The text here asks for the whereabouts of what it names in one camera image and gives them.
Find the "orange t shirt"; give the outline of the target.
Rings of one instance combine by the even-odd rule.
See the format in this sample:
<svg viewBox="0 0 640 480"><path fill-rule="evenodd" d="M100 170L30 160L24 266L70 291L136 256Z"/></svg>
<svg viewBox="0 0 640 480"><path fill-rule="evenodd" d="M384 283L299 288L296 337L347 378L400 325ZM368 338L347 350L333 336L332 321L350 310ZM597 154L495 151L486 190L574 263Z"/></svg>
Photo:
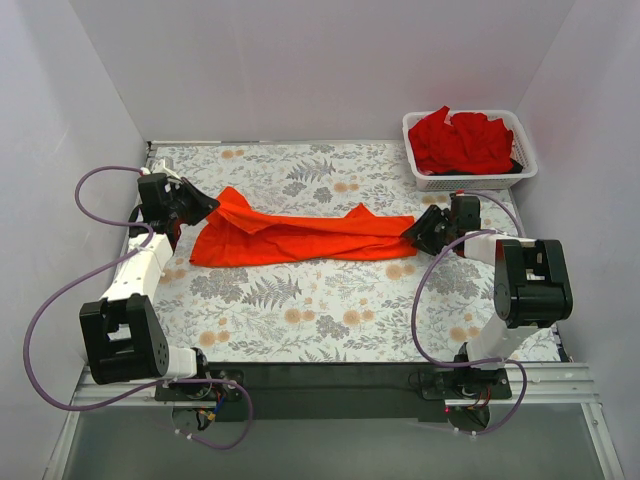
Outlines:
<svg viewBox="0 0 640 480"><path fill-rule="evenodd" d="M382 261L411 257L403 237L412 216L377 216L362 203L343 217L277 216L254 210L232 187L217 197L190 256L198 267L231 268L314 259Z"/></svg>

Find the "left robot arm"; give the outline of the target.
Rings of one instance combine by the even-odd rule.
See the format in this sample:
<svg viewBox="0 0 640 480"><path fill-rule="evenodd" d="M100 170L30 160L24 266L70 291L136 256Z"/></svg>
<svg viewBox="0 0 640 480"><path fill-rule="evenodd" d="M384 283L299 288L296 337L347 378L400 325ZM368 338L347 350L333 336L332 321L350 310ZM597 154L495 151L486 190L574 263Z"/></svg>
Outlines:
<svg viewBox="0 0 640 480"><path fill-rule="evenodd" d="M101 298L79 313L91 374L100 385L204 378L204 354L169 344L153 299L181 227L198 224L219 202L168 170L141 174L137 186L140 202L127 222L126 259Z"/></svg>

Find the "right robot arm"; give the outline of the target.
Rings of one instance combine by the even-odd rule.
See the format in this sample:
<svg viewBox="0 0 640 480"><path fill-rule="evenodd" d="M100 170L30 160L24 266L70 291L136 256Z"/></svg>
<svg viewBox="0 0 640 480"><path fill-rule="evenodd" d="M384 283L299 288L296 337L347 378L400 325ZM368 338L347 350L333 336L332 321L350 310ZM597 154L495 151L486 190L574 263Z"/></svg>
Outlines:
<svg viewBox="0 0 640 480"><path fill-rule="evenodd" d="M510 217L516 227L515 236L481 227L483 199ZM434 257L414 296L410 331L419 354L437 367L497 371L515 362L511 355L526 339L568 319L572 313L573 294L561 242L524 237L516 216L487 194L453 193L448 208L430 206L402 237L417 250ZM444 362L421 346L417 316L429 277L450 253L494 268L494 313L478 336L463 345L456 360Z"/></svg>

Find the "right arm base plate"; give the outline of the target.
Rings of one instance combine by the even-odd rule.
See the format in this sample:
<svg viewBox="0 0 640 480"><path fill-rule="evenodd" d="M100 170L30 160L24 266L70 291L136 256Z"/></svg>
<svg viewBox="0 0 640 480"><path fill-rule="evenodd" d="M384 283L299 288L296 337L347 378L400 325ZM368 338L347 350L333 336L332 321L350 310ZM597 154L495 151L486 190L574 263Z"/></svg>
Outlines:
<svg viewBox="0 0 640 480"><path fill-rule="evenodd" d="M429 365L411 372L408 385L426 400L506 400L512 397L505 369L444 369Z"/></svg>

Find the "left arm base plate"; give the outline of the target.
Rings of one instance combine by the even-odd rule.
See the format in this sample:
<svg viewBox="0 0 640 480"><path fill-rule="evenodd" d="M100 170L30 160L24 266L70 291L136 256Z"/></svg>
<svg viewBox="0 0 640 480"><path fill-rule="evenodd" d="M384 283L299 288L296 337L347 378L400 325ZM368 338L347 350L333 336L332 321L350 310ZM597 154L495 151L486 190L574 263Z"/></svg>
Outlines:
<svg viewBox="0 0 640 480"><path fill-rule="evenodd" d="M239 401L242 393L236 384L244 383L244 372L238 369L213 370L206 375L207 378L225 380L230 384L212 384L210 382L198 383L168 383L158 386L154 393L154 399L160 402L213 402L224 399L225 401Z"/></svg>

